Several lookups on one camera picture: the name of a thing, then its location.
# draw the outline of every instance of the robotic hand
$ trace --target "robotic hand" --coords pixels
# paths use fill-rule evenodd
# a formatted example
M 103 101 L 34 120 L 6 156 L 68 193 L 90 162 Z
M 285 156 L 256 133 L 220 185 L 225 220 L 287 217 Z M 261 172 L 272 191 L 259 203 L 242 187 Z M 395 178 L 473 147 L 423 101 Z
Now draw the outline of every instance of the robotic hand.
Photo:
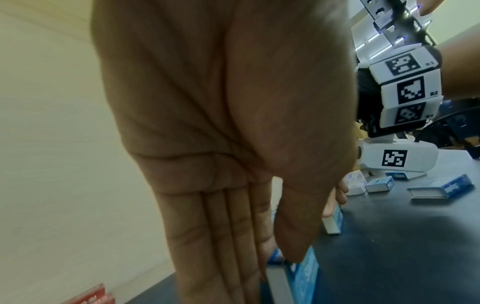
M 418 44 L 357 66 L 357 121 L 368 134 L 358 142 L 361 168 L 426 172 L 435 166 L 434 144 L 394 139 L 394 134 L 421 128 L 437 114 L 443 100 L 441 65 L 437 49 Z

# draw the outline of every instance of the palm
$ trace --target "palm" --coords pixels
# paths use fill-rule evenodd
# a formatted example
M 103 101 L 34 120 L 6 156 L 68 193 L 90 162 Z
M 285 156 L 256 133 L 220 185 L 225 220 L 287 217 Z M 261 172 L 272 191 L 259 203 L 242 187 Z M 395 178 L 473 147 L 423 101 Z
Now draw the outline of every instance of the palm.
M 324 113 L 347 105 L 354 90 L 329 90 L 331 80 L 316 85 L 328 63 L 298 54 L 298 33 L 269 35 L 265 16 L 250 18 L 265 9 L 253 3 L 226 14 L 228 35 L 210 22 L 225 16 L 206 7 L 194 8 L 204 23 L 185 22 L 181 2 L 99 1 L 93 15 L 107 98 L 157 197 L 187 303 L 259 302 L 260 269 L 276 246 L 272 176 L 284 179 L 276 240 L 299 260 L 330 190 L 351 166 L 353 109 L 341 118 Z M 284 9 L 273 13 L 298 17 Z M 323 30 L 306 21 L 299 30 Z M 329 78 L 352 84 L 348 62 Z

